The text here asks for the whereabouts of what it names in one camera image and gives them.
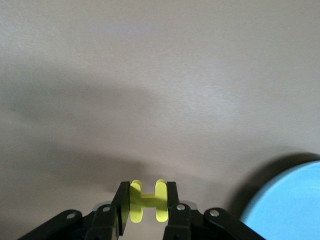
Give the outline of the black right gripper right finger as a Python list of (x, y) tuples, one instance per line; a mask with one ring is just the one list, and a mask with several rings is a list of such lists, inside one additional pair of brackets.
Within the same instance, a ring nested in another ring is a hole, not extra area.
[(179, 199), (177, 184), (167, 182), (168, 224), (164, 240), (262, 240), (263, 237), (223, 208), (200, 213)]

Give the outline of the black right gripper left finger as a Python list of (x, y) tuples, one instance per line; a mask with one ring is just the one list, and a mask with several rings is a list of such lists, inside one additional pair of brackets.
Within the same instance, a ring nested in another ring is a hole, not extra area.
[(117, 240), (130, 211), (130, 182), (120, 183), (111, 202), (99, 203), (84, 216), (65, 210), (20, 237), (21, 240)]

